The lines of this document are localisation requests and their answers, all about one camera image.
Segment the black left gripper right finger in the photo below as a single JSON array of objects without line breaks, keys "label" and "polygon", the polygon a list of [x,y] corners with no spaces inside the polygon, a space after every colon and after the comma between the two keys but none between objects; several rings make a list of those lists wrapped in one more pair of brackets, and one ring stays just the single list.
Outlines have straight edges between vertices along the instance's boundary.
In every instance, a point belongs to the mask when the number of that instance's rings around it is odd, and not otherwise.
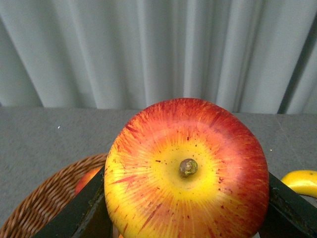
[{"label": "black left gripper right finger", "polygon": [[315,238],[317,208],[269,174],[269,206],[259,229],[262,238]]}]

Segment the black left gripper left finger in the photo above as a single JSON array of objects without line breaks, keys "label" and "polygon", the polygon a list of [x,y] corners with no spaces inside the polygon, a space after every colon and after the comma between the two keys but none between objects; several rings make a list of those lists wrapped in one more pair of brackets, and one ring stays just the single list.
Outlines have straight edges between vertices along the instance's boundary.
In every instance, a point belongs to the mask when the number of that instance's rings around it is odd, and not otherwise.
[{"label": "black left gripper left finger", "polygon": [[109,216],[104,195],[104,167],[34,235],[35,238],[107,238]]}]

